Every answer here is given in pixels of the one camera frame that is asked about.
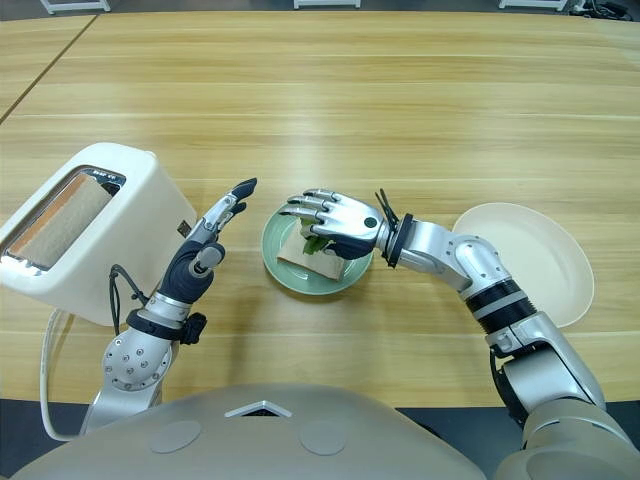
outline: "gray floor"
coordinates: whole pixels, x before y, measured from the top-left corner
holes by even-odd
[[[87,405],[52,403],[55,428],[79,431]],[[520,447],[521,430],[504,408],[400,408],[401,413],[462,452],[491,478]],[[607,411],[640,448],[640,402],[613,402]],[[61,445],[47,437],[36,402],[0,400],[0,475],[10,476]]]
[[[549,8],[510,7],[501,10],[498,0],[362,0],[362,10],[405,10],[444,12],[504,12],[567,15],[569,5],[578,0],[569,0],[565,12]],[[635,20],[640,20],[640,0],[613,0],[626,5]],[[194,10],[292,10],[293,0],[109,0],[112,13],[129,12],[177,12]],[[352,9],[351,7],[324,10]],[[91,13],[61,12],[58,16],[84,15]],[[39,0],[0,0],[0,20],[21,20],[48,17]]]

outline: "plate rim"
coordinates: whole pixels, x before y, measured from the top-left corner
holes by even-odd
[[[303,291],[300,290],[298,288],[295,287],[290,287],[289,285],[286,285],[280,278],[278,278],[278,276],[273,272],[273,270],[271,270],[271,267],[269,266],[267,260],[266,260],[266,255],[265,255],[265,251],[264,251],[264,237],[265,234],[267,232],[267,226],[269,225],[269,223],[271,222],[271,220],[273,218],[276,217],[276,215],[278,215],[278,210],[280,210],[281,207],[278,207],[278,209],[269,217],[269,219],[265,222],[264,226],[262,227],[262,235],[260,236],[260,254],[262,255],[262,263],[264,264],[264,266],[266,267],[267,271],[269,272],[269,274],[271,275],[271,277],[273,279],[275,279],[280,285],[282,285],[283,287],[299,293],[301,295],[311,295],[311,296],[315,296],[315,297],[320,297],[320,296],[324,296],[324,295],[333,295],[335,293],[341,292],[343,290],[346,290],[347,288],[353,286],[355,283],[358,282],[358,280],[360,280],[362,278],[362,276],[367,272],[367,270],[369,270],[369,267],[371,266],[371,262],[373,261],[373,252],[370,252],[366,257],[368,258],[365,268],[363,268],[362,272],[353,280],[352,283],[348,284],[348,285],[344,285],[336,290],[332,290],[330,292],[308,292],[308,291]]]
[[[451,229],[452,232],[454,233],[459,233],[456,232],[456,227],[458,226],[458,224],[463,220],[463,218],[468,217],[469,215],[472,215],[474,213],[474,211],[479,210],[479,209],[483,209],[483,208],[487,208],[487,207],[491,207],[491,206],[503,206],[503,207],[508,207],[514,210],[525,210],[529,213],[534,214],[535,216],[541,218],[542,220],[550,223],[551,225],[553,225],[556,229],[558,229],[564,236],[566,236],[571,243],[577,247],[577,251],[579,253],[579,257],[584,260],[587,268],[588,268],[588,272],[589,272],[589,279],[587,280],[588,286],[589,286],[589,301],[587,302],[586,306],[584,307],[584,309],[581,309],[582,311],[580,312],[580,314],[574,318],[573,320],[570,320],[568,322],[558,322],[557,324],[555,322],[553,322],[553,319],[551,319],[551,321],[554,323],[554,325],[556,325],[558,328],[564,328],[564,327],[568,327],[569,325],[573,325],[574,323],[578,322],[580,319],[582,319],[591,309],[591,306],[593,305],[593,300],[595,298],[595,290],[596,290],[596,282],[595,282],[595,274],[593,273],[593,267],[591,266],[591,262],[589,261],[589,257],[587,256],[587,254],[585,253],[584,249],[582,248],[582,246],[580,245],[580,243],[578,242],[578,240],[576,240],[576,238],[571,235],[571,233],[569,233],[569,231],[564,228],[562,225],[560,225],[558,222],[556,222],[553,218],[545,215],[542,212],[539,212],[538,210],[535,210],[531,207],[527,207],[525,205],[520,205],[518,203],[511,203],[511,202],[487,202],[487,203],[481,203],[479,205],[475,205],[471,208],[469,208],[468,210],[466,210],[465,212],[463,212],[455,221],[455,223],[453,224],[453,227]]]

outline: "black cable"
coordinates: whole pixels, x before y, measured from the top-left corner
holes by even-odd
[[[631,15],[629,15],[626,11],[626,7],[621,5],[612,4],[615,7],[618,7],[620,11],[615,11],[613,8],[609,8],[607,4],[600,5],[596,3],[595,0],[590,0],[591,3],[591,11],[587,11],[588,15],[594,16],[596,18],[603,18],[606,20],[625,20],[625,21],[633,21]]]
[[[111,266],[111,273],[109,273],[109,305],[111,307],[111,319],[113,320],[113,330],[116,336],[120,335],[120,292],[118,292],[118,285],[116,285],[116,278],[118,275],[122,275],[133,294],[131,300],[140,300],[144,307],[149,301],[149,297],[142,293],[142,290],[138,288],[136,282],[133,281],[127,271],[117,263]]]
[[[389,199],[387,199],[386,193],[381,188],[380,195],[378,195],[378,192],[375,192],[375,195],[376,195],[376,198],[378,199],[378,202],[380,203],[380,207],[382,207],[382,212],[384,213],[384,216],[387,217],[387,223],[389,224],[389,229],[391,230],[391,233],[396,233],[398,231],[398,223],[400,223],[400,219],[398,218],[396,213],[393,211],[393,208],[391,208],[391,204],[389,203]],[[385,245],[384,245],[384,252],[382,253],[382,258],[388,257],[387,252],[389,251],[389,242],[391,241],[391,237],[393,236],[391,235],[391,233],[387,235],[387,241],[385,242]]]

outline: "white plate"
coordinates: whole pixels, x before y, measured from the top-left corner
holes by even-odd
[[[453,231],[491,242],[520,288],[558,327],[589,310],[595,291],[589,260],[549,217],[513,203],[486,203],[463,213]]]

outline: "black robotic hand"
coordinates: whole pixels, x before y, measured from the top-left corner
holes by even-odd
[[[279,213],[315,222],[304,226],[302,234],[331,240],[323,251],[347,260],[364,257],[376,246],[384,251],[394,227],[393,220],[388,215],[385,220],[377,208],[325,189],[311,189],[289,198]]]

